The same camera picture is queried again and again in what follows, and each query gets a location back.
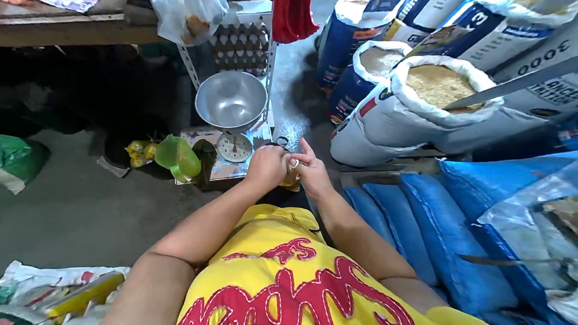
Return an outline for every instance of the finger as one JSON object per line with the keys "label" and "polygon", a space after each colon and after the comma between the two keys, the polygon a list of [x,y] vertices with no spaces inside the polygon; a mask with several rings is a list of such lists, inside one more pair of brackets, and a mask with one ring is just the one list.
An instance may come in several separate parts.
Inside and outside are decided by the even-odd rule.
{"label": "finger", "polygon": [[304,164],[299,164],[297,165],[297,167],[295,167],[295,170],[297,171],[297,173],[301,174],[301,175],[305,175],[305,173],[307,173],[307,169],[309,167],[307,167]]}
{"label": "finger", "polygon": [[291,154],[286,153],[281,159],[283,160],[283,165],[287,166],[287,164],[289,164],[289,160],[291,159]]}
{"label": "finger", "polygon": [[313,158],[316,158],[315,152],[313,152],[311,146],[307,143],[307,141],[305,141],[305,138],[301,138],[301,140],[299,140],[299,143],[301,143],[301,150],[303,151],[304,154],[308,154],[310,156],[313,156]]}
{"label": "finger", "polygon": [[281,147],[281,146],[273,146],[273,150],[279,154],[279,156],[283,156],[287,153],[287,151],[285,151],[285,148]]}
{"label": "finger", "polygon": [[266,148],[270,148],[273,147],[272,145],[266,145],[266,146],[260,146],[259,148],[257,148],[257,150],[264,150]]}
{"label": "finger", "polygon": [[315,160],[315,157],[311,157],[308,154],[304,154],[304,153],[292,153],[291,154],[291,158],[295,158],[297,160],[301,160],[303,161],[305,164],[311,164],[311,162],[313,160]]}

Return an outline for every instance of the concrete floor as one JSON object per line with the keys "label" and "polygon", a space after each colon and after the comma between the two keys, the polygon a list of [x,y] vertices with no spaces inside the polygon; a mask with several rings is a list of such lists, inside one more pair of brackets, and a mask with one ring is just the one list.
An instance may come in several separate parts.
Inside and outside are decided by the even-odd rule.
{"label": "concrete floor", "polygon": [[[316,23],[324,24],[336,0],[312,2]],[[334,130],[327,118],[325,96],[316,90],[313,35],[277,48],[272,101],[275,136],[290,139],[299,150],[304,136],[335,180],[336,163],[329,155]],[[178,81],[181,92],[188,80]],[[191,103],[187,96],[174,105],[172,130],[186,127]],[[175,186],[132,171],[117,178],[96,164],[98,132],[64,135],[44,130],[31,137],[52,152],[36,179],[17,196],[0,190],[0,270],[11,261],[43,268],[132,265],[177,222],[217,197],[193,185]]]}

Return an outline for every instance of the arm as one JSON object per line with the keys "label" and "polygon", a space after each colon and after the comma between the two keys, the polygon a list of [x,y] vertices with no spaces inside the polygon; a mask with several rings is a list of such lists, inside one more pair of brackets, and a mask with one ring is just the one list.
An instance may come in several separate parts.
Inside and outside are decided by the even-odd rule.
{"label": "arm", "polygon": [[281,147],[257,149],[245,180],[184,219],[139,258],[102,324],[176,324],[194,268],[215,254],[247,208],[283,180],[288,159]]}
{"label": "arm", "polygon": [[335,191],[323,162],[304,139],[303,154],[292,154],[301,160],[298,172],[307,195],[318,206],[321,219],[343,253],[363,267],[374,279],[420,312],[446,305],[439,296],[420,281],[407,261],[385,239],[375,232]]}

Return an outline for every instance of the scale dial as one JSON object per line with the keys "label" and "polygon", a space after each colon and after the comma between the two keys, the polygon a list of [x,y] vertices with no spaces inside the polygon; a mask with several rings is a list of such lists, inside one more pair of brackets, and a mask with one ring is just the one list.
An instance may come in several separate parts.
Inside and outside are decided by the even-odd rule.
{"label": "scale dial", "polygon": [[253,153],[253,145],[246,136],[240,133],[221,134],[216,146],[221,157],[232,163],[242,163]]}

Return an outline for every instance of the bread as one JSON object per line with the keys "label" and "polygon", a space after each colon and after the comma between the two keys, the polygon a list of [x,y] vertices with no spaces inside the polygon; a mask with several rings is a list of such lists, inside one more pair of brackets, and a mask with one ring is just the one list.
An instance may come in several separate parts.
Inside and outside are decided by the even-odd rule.
{"label": "bread", "polygon": [[187,17],[187,29],[190,35],[183,35],[182,39],[185,43],[192,43],[195,38],[202,36],[209,32],[210,25],[206,21],[202,21],[196,15],[192,14]]}

